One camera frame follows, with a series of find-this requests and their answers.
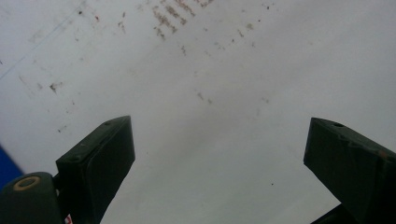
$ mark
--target black plastic part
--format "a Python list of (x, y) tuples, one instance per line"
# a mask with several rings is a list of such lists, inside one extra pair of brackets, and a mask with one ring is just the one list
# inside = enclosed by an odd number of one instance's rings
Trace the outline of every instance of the black plastic part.
[(14, 179), (0, 194), (1, 224), (61, 224), (52, 175), (31, 173)]
[(311, 120), (304, 164), (360, 224), (396, 223), (396, 154), (326, 119)]
[(109, 120), (56, 161), (63, 216), (100, 223), (134, 162), (130, 117)]
[(359, 222), (340, 204), (312, 224), (359, 224)]

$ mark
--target dirt mark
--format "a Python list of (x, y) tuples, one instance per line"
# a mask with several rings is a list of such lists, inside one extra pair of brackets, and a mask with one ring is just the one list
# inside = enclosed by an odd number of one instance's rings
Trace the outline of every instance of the dirt mark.
[(54, 93), (56, 93), (56, 90), (60, 87), (62, 87), (63, 83), (59, 82), (59, 83), (52, 83), (49, 87), (52, 89), (52, 91)]
[(180, 17), (180, 15), (178, 15), (178, 13), (175, 11), (174, 8), (172, 8), (171, 6), (166, 6), (165, 8), (166, 8), (166, 11), (169, 12), (169, 14), (171, 14), (171, 15), (172, 15), (173, 17), (175, 17), (176, 19), (179, 19), (179, 20), (180, 20), (180, 23), (181, 23), (182, 25), (186, 24), (186, 22), (187, 22), (186, 19)]
[(165, 25), (169, 29), (172, 30), (172, 33), (175, 33), (177, 31), (177, 28), (164, 16), (158, 11), (159, 7), (153, 7), (152, 12), (154, 13), (154, 17), (157, 18), (157, 20), (160, 22), (160, 25)]
[(248, 30), (253, 30), (253, 24), (249, 23), (249, 24), (247, 25), (247, 29), (248, 29)]
[(264, 101), (265, 103), (270, 103), (270, 100), (268, 100), (268, 99), (266, 99), (266, 98), (264, 98), (264, 97), (262, 97), (262, 101)]
[(38, 30), (29, 38), (29, 42), (35, 44), (37, 40), (40, 40), (43, 36), (44, 32), (42, 30)]
[(208, 0), (207, 2), (203, 2), (202, 0), (194, 0), (196, 3), (200, 4), (201, 7), (207, 7), (207, 5), (211, 4), (213, 0)]
[(185, 11), (187, 11), (187, 12), (190, 12), (190, 14), (194, 17), (195, 16), (195, 13), (192, 11), (192, 9), (188, 6), (188, 5), (186, 5), (185, 3), (184, 3), (184, 1), (183, 0), (175, 0), (175, 2), (177, 3), (177, 5), (179, 6), (179, 7), (181, 7), (181, 8), (183, 8)]
[(139, 4), (136, 8), (137, 8), (137, 10), (139, 10), (139, 11), (143, 11), (143, 6), (142, 6), (141, 4)]
[(154, 30), (157, 30), (157, 36), (160, 36), (162, 40), (165, 40), (165, 35), (159, 27), (154, 27)]
[(224, 48), (221, 44), (219, 44), (219, 42), (215, 42), (214, 45), (217, 46), (218, 49), (223, 49), (223, 50), (225, 50), (225, 48)]
[(123, 24), (123, 21), (119, 22), (119, 27), (121, 28), (121, 30), (125, 33), (125, 26)]
[(62, 126), (60, 129), (58, 129), (58, 133), (63, 132), (67, 128), (67, 125)]

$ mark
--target white surface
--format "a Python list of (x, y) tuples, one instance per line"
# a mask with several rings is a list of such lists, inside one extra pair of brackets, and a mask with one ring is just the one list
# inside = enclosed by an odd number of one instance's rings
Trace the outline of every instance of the white surface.
[(23, 171), (129, 114), (102, 223), (303, 224), (338, 204), (303, 165), (311, 117), (396, 148), (395, 1), (184, 3), (1, 1), (0, 143)]

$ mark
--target scuff mark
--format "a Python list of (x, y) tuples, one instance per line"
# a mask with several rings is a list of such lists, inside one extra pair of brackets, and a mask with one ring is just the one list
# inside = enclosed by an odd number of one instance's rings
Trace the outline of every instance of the scuff mark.
[(197, 96), (201, 99), (201, 100), (205, 100), (204, 97), (202, 96), (202, 94), (200, 92), (197, 93)]
[(26, 82), (23, 80), (23, 78), (21, 76), (18, 76), (18, 78), (20, 79), (20, 81), (23, 83), (23, 85), (27, 86)]
[(184, 48), (184, 45), (181, 47), (181, 50), (183, 51), (184, 56), (187, 56), (186, 49)]
[(238, 33), (241, 37), (244, 37), (244, 35), (242, 34), (242, 32), (238, 29)]

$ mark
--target blue object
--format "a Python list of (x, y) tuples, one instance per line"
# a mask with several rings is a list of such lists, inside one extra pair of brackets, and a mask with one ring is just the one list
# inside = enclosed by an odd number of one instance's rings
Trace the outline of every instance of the blue object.
[(0, 148), (0, 189), (9, 181), (23, 175), (21, 169), (12, 161), (7, 153)]

